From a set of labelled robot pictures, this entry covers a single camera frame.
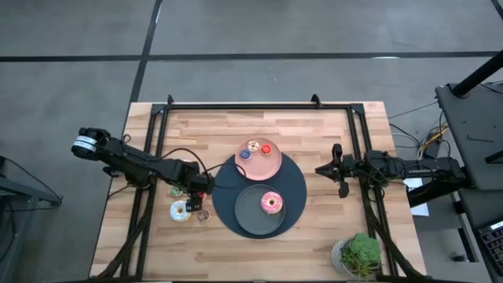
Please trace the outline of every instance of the dark blue round placemat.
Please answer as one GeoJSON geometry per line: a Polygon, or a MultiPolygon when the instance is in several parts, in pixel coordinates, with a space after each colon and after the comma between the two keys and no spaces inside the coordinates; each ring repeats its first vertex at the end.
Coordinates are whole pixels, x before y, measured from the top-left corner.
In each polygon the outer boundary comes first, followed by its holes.
{"type": "MultiPolygon", "coordinates": [[[[212,194],[213,205],[219,218],[234,233],[251,239],[266,239],[287,231],[299,220],[306,206],[306,180],[304,180],[304,176],[297,164],[290,157],[285,154],[282,155],[283,161],[280,170],[275,176],[264,181],[246,180],[245,182],[244,176],[237,171],[235,166],[222,166],[220,168],[215,177],[215,184],[223,187],[232,187],[232,189],[215,187],[212,194]],[[272,186],[279,192],[285,204],[285,219],[274,232],[266,235],[254,235],[243,229],[237,222],[234,213],[236,199],[241,191],[254,184],[272,186]]],[[[231,156],[226,161],[226,164],[235,164],[234,156],[231,156]]]]}

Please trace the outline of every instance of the green object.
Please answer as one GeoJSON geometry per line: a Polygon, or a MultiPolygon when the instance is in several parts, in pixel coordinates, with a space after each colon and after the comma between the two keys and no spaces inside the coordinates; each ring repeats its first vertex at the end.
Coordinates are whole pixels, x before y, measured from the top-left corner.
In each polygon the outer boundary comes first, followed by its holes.
{"type": "Polygon", "coordinates": [[[171,195],[173,197],[180,197],[183,194],[182,190],[177,187],[171,187],[171,195]]]}
{"type": "Polygon", "coordinates": [[[342,261],[352,274],[368,278],[379,270],[379,242],[366,234],[356,233],[354,238],[343,247],[342,261]]]}

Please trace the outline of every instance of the concrete floor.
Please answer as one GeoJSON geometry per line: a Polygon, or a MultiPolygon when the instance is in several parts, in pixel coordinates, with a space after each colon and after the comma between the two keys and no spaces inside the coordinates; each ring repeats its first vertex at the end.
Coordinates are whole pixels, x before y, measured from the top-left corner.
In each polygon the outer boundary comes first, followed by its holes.
{"type": "MultiPolygon", "coordinates": [[[[139,55],[153,6],[154,0],[0,0],[0,56],[139,55]]],[[[501,46],[503,20],[490,0],[164,0],[151,53],[501,46]]],[[[316,93],[325,101],[384,101],[392,116],[435,101],[436,86],[463,79],[487,59],[149,62],[138,100],[166,101],[171,94],[176,101],[306,101],[316,93]]],[[[137,61],[0,62],[0,154],[64,195],[59,209],[36,213],[15,282],[87,276],[110,180],[70,147],[80,127],[120,135],[137,68],[137,61]]],[[[422,138],[439,113],[434,105],[392,121],[422,138]]],[[[452,231],[419,232],[428,273],[487,281],[482,264],[450,262],[460,248],[443,239],[453,237],[452,231]]]]}

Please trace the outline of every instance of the white paper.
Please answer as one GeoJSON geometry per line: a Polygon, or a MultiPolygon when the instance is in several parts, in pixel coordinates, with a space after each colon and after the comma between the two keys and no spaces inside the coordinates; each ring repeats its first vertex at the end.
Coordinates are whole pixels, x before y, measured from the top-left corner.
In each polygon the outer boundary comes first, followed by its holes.
{"type": "MultiPolygon", "coordinates": [[[[403,182],[409,186],[411,190],[415,190],[416,188],[420,187],[423,185],[423,180],[421,178],[407,178],[403,180],[403,182]]],[[[421,204],[416,206],[415,208],[410,208],[410,212],[412,212],[412,215],[416,216],[429,216],[430,213],[428,212],[428,205],[427,204],[421,204]]]]}

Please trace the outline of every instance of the butcher block tabletop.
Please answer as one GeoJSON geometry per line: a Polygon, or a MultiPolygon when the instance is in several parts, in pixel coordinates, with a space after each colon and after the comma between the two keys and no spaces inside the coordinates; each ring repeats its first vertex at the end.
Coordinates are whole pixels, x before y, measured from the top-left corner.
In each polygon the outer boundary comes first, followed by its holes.
{"type": "MultiPolygon", "coordinates": [[[[363,102],[373,149],[396,155],[384,103],[363,102]]],[[[143,149],[152,103],[133,103],[124,134],[128,145],[143,149]]],[[[365,152],[358,117],[358,140],[365,152]]],[[[160,122],[152,139],[155,151],[160,122]]],[[[343,154],[353,153],[345,110],[170,110],[163,141],[163,154],[185,147],[193,150],[211,167],[225,162],[239,144],[251,137],[273,141],[302,171],[307,184],[306,207],[297,223],[285,233],[253,240],[229,230],[218,218],[211,196],[203,207],[211,213],[207,222],[193,216],[175,222],[170,207],[182,197],[172,197],[171,186],[158,181],[143,280],[157,281],[300,281],[344,280],[332,267],[330,252],[341,239],[367,233],[362,195],[357,179],[347,179],[350,193],[339,198],[339,184],[316,175],[314,169],[330,162],[334,143],[343,154]]],[[[186,152],[170,158],[194,160],[186,152]]],[[[218,168],[211,171],[213,176],[218,168]]],[[[113,179],[110,193],[126,185],[124,178],[113,179]]],[[[103,271],[119,251],[128,231],[135,188],[128,188],[108,200],[97,240],[90,275],[103,271]]],[[[391,238],[414,268],[425,274],[417,233],[406,191],[400,184],[386,189],[386,208],[391,238]]],[[[134,272],[139,242],[133,248],[130,273],[134,272]]],[[[383,263],[387,263],[382,252],[383,263]]]]}

